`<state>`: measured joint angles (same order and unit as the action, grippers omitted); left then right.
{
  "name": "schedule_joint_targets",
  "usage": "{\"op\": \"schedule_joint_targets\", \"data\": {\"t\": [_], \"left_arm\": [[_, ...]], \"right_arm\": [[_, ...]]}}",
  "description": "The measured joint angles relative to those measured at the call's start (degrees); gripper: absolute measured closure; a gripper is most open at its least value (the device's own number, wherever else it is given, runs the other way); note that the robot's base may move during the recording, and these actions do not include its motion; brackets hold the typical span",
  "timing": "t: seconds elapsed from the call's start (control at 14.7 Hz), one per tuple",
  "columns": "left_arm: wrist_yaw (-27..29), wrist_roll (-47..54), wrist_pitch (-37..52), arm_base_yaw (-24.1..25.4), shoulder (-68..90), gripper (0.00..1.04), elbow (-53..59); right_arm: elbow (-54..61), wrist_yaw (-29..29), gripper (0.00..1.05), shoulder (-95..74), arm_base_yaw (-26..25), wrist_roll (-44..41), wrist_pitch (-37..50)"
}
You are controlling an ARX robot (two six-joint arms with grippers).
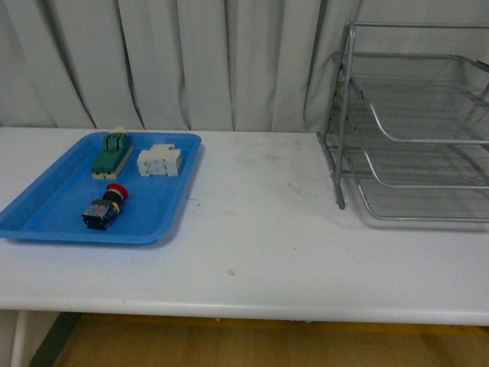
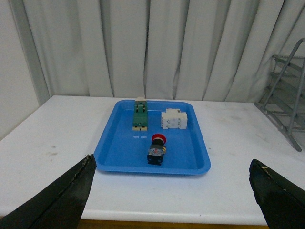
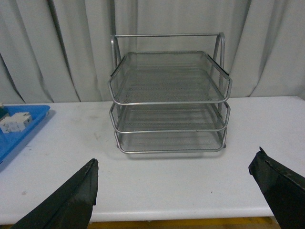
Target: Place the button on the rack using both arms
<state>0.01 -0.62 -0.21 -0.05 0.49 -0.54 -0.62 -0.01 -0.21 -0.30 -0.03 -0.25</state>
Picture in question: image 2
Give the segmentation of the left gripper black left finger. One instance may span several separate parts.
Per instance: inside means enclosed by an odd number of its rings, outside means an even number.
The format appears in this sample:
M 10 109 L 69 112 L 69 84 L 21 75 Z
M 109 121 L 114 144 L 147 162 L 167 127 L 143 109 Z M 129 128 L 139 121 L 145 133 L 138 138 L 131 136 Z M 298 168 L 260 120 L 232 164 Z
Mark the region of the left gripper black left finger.
M 93 155 L 70 168 L 45 189 L 0 220 L 2 229 L 75 229 L 96 170 Z

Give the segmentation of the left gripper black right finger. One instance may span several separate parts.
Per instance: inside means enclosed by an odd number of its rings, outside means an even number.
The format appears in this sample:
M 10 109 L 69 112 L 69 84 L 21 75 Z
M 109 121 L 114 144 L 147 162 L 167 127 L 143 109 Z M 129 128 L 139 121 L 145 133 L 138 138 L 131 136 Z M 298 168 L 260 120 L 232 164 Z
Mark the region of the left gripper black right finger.
M 271 229 L 305 227 L 305 191 L 257 159 L 251 161 L 250 185 Z

